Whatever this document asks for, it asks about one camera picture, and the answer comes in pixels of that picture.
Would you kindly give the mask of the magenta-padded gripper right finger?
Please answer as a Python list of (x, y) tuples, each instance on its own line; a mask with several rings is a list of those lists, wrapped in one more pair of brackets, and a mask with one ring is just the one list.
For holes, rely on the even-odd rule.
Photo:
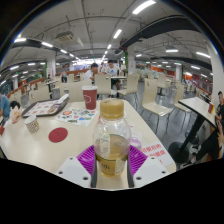
[(130, 188), (140, 188), (168, 175), (167, 169), (154, 156), (146, 156), (130, 146), (127, 162), (127, 181)]

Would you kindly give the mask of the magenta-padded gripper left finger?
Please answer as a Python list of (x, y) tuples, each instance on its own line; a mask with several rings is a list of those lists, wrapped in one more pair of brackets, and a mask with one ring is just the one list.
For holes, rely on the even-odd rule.
[(97, 161), (94, 146), (90, 146), (77, 157), (70, 156), (56, 175), (84, 188), (95, 188), (97, 185)]

